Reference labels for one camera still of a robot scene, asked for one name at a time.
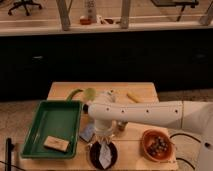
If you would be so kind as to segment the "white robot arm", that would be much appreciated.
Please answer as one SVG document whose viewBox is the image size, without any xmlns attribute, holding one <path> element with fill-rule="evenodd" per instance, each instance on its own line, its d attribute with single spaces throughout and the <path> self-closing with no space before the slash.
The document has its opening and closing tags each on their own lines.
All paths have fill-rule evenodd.
<svg viewBox="0 0 213 171">
<path fill-rule="evenodd" d="M 108 136 L 112 121 L 141 123 L 202 135 L 195 171 L 213 171 L 213 102 L 164 101 L 119 104 L 109 92 L 100 93 L 88 108 L 95 133 Z"/>
</svg>

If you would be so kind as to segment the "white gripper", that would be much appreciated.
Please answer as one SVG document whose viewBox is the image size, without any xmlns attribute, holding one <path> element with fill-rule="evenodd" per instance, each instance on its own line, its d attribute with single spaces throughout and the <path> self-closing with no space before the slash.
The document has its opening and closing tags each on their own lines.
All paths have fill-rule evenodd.
<svg viewBox="0 0 213 171">
<path fill-rule="evenodd" d="M 99 143 L 106 142 L 107 144 L 109 144 L 111 142 L 113 131 L 114 129 L 111 121 L 94 121 L 94 133 L 96 136 L 96 140 Z"/>
</svg>

